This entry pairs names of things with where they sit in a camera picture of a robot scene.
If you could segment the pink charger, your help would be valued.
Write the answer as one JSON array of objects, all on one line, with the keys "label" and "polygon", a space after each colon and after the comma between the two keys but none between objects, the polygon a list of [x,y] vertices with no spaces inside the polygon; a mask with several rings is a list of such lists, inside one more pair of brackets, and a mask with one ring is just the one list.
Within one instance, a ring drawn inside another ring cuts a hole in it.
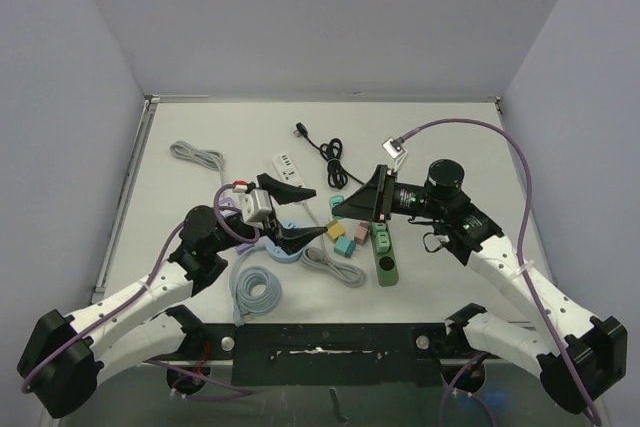
[{"label": "pink charger", "polygon": [[369,223],[368,222],[360,222],[356,228],[354,234],[354,241],[358,245],[364,245],[367,242],[369,237]]}]

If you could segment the yellow charger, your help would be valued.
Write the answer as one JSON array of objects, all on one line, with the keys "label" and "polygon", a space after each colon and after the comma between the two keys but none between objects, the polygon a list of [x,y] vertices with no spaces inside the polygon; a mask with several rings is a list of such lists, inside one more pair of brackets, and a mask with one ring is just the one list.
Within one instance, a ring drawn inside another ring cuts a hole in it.
[{"label": "yellow charger", "polygon": [[344,226],[337,220],[333,220],[326,225],[326,235],[331,242],[335,243],[340,237],[346,235]]}]

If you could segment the green charger top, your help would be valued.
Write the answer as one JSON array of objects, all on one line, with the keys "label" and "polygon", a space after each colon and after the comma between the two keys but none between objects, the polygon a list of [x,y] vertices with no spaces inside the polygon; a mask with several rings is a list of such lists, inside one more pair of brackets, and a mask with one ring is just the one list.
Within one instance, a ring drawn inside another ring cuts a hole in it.
[{"label": "green charger top", "polygon": [[377,254],[388,253],[391,249],[391,239],[386,230],[377,231],[374,236],[375,249]]}]

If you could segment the green charger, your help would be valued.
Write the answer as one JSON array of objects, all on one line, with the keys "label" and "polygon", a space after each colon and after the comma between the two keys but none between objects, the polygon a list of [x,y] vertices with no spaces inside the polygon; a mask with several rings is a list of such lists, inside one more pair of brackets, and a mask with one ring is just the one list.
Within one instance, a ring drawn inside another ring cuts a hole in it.
[{"label": "green charger", "polygon": [[371,227],[371,230],[374,233],[384,232],[384,231],[387,230],[387,224],[385,222],[383,222],[383,223],[373,222],[373,223],[370,224],[370,227]]},{"label": "green charger", "polygon": [[377,254],[388,253],[391,249],[391,239],[386,230],[377,231],[374,236],[375,249]]}]

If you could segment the teal charger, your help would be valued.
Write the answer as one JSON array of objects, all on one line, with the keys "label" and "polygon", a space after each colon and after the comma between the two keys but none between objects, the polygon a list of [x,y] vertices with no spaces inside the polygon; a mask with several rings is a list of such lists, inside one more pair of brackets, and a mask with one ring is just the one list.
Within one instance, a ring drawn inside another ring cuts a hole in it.
[{"label": "teal charger", "polygon": [[356,248],[356,242],[347,237],[340,236],[334,242],[333,250],[336,254],[344,258],[351,258]]},{"label": "teal charger", "polygon": [[344,201],[344,197],[342,195],[335,195],[329,198],[329,208],[333,210],[336,206],[340,205]]}]

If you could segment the green power strip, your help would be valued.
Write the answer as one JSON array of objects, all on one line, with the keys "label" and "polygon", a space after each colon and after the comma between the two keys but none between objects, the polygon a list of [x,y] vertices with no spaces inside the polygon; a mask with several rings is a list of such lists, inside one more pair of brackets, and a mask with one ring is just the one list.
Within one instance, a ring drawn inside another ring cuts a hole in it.
[{"label": "green power strip", "polygon": [[372,252],[374,257],[374,264],[376,267],[376,274],[377,274],[378,284],[380,287],[392,287],[392,286],[395,286],[399,281],[397,262],[396,262],[396,258],[393,250],[392,238],[391,238],[388,224],[387,224],[386,231],[389,232],[389,236],[391,239],[391,249],[388,253],[377,254],[375,249],[375,243],[374,243],[375,233],[371,230],[371,227],[369,229]]}]

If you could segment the green charger bottom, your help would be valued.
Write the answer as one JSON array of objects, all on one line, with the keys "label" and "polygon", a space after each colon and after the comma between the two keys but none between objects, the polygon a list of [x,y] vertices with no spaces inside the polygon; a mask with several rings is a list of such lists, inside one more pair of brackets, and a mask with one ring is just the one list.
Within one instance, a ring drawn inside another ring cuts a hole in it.
[{"label": "green charger bottom", "polygon": [[371,227],[371,230],[374,233],[384,232],[384,231],[387,230],[387,224],[385,222],[383,222],[383,223],[373,222],[373,223],[370,224],[370,227]]}]

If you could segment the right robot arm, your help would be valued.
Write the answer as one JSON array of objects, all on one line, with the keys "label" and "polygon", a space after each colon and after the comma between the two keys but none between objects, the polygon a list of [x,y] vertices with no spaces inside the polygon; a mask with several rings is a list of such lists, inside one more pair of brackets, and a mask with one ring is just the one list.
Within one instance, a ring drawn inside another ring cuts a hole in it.
[{"label": "right robot arm", "polygon": [[442,248],[488,281],[533,326],[516,327],[469,304],[447,320],[445,342],[459,356],[500,357],[537,377],[551,399],[580,414],[626,374],[628,332],[572,301],[530,262],[520,261],[502,229],[463,192],[464,170],[433,162],[423,185],[400,183],[384,165],[333,207],[333,214],[383,222],[394,214],[430,225]]}]

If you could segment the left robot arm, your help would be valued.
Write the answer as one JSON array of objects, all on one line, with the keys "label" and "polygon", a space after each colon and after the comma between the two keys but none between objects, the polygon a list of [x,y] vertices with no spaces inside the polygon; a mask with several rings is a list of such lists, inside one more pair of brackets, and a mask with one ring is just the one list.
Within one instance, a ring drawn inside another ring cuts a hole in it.
[{"label": "left robot arm", "polygon": [[96,304],[63,315],[53,309],[36,322],[17,365],[21,390],[33,394],[53,419],[77,410],[100,381],[156,356],[190,358],[204,342],[202,325],[184,301],[210,287],[228,263],[222,253],[266,237],[288,254],[325,233],[287,228],[276,206],[315,197],[313,189],[258,175],[228,186],[239,206],[214,200],[193,207],[170,233],[148,275]]}]

